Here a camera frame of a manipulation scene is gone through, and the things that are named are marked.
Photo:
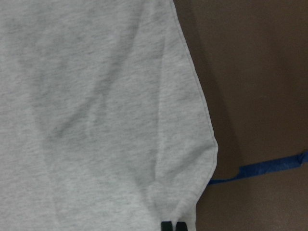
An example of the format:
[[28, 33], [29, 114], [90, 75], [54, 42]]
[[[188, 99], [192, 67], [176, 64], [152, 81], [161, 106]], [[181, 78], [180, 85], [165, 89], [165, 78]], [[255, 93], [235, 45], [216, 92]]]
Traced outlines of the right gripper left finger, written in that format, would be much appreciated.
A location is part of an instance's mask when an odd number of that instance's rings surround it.
[[173, 225], [171, 221], [161, 222], [161, 231], [173, 231]]

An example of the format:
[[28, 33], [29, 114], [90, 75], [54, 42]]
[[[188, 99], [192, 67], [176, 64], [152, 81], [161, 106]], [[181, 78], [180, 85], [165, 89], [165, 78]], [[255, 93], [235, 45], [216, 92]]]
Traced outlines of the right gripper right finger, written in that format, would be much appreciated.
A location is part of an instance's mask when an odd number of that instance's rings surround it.
[[182, 221], [177, 222], [176, 231], [187, 231], [187, 224]]

